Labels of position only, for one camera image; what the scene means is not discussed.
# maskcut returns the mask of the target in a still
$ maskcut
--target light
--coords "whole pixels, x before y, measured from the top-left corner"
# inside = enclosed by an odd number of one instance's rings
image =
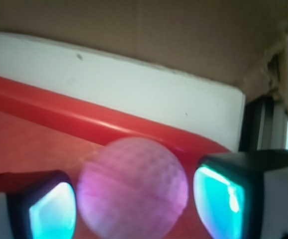
[[[244,190],[202,165],[194,174],[193,192],[201,221],[215,239],[242,237]]]
[[[34,239],[70,239],[76,224],[76,200],[72,186],[59,183],[29,209]]]

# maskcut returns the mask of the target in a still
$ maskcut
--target glowing cyan light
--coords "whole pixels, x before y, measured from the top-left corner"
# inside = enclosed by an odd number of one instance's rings
[[[76,223],[76,201],[72,186],[62,182],[29,209],[34,239],[70,239]]]
[[[202,165],[194,174],[194,200],[201,221],[213,238],[242,236],[244,189]]]

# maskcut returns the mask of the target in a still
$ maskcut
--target torn cardboard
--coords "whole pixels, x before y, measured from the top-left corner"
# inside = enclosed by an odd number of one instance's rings
[[[137,58],[239,87],[271,89],[288,0],[0,0],[0,31]]]

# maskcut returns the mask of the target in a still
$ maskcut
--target white board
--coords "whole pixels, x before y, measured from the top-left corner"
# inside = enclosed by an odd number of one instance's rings
[[[181,71],[48,39],[0,33],[0,76],[239,146],[245,96]]]

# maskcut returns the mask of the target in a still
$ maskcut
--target golf ball dimple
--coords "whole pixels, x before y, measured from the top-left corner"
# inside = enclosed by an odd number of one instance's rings
[[[162,238],[188,200],[178,159],[145,138],[123,138],[87,162],[77,189],[86,225],[101,238]]]

